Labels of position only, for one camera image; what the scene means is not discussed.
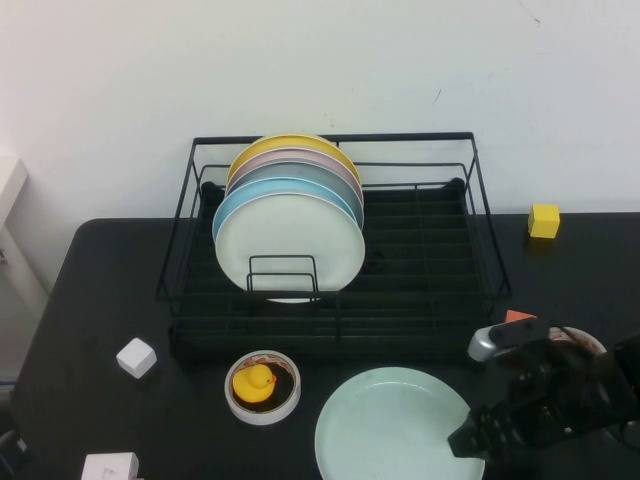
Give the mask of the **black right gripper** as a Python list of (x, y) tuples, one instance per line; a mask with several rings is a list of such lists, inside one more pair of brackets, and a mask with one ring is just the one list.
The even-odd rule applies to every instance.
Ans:
[(516, 371), (506, 397), (471, 409), (448, 438), (458, 458), (539, 450), (631, 421), (631, 341), (592, 353), (577, 339), (527, 342), (498, 357)]

